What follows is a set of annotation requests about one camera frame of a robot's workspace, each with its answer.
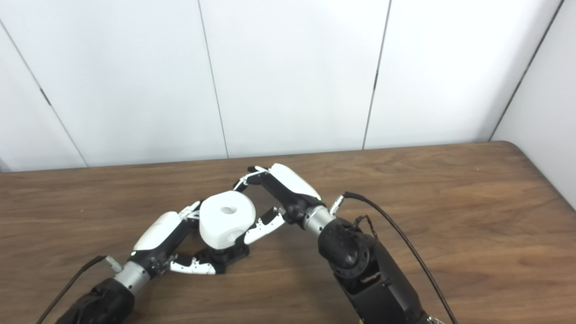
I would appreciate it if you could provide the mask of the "white and black left hand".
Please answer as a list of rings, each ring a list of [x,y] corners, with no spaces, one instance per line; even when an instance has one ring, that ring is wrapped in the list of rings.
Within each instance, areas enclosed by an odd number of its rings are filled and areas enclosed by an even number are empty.
[[[149,279],[167,271],[215,275],[216,269],[207,258],[199,254],[184,256],[176,252],[185,238],[199,229],[201,204],[201,201],[196,201],[180,212],[169,211],[162,214],[136,242],[128,262],[137,264]]]

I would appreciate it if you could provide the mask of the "white and black right hand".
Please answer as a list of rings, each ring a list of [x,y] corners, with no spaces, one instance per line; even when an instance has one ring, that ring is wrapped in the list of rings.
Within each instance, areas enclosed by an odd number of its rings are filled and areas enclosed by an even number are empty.
[[[306,230],[306,224],[325,204],[317,191],[288,166],[276,163],[269,168],[251,166],[248,174],[239,178],[233,191],[242,193],[249,186],[263,187],[279,206],[268,209],[241,235],[246,245],[271,234],[284,224],[296,224]]]

